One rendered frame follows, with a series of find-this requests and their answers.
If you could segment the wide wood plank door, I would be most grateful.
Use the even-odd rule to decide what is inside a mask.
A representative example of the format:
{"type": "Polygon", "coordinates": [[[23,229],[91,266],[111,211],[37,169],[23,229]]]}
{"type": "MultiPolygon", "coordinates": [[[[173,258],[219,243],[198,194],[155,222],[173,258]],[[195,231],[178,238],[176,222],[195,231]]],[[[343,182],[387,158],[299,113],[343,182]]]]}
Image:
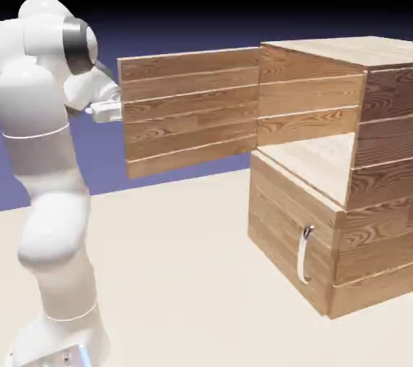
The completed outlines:
{"type": "Polygon", "coordinates": [[[128,177],[253,150],[259,57],[246,47],[120,58],[128,177]]]}

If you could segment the light wood cabinet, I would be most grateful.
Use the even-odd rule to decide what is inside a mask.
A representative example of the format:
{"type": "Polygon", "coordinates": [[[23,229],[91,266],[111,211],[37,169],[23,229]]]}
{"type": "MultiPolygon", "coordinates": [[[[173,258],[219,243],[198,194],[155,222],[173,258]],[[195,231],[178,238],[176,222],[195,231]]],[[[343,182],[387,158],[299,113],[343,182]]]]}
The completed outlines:
{"type": "Polygon", "coordinates": [[[332,319],[413,291],[413,41],[261,45],[256,150],[344,210],[332,319]]]}

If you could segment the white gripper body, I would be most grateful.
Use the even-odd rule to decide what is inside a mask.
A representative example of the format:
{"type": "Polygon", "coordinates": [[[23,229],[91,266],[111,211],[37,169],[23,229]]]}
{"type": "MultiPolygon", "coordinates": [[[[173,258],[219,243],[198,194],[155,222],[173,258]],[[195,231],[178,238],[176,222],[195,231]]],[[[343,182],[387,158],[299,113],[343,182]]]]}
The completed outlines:
{"type": "Polygon", "coordinates": [[[85,113],[96,123],[121,122],[122,104],[113,100],[95,102],[85,109],[85,113]]]}

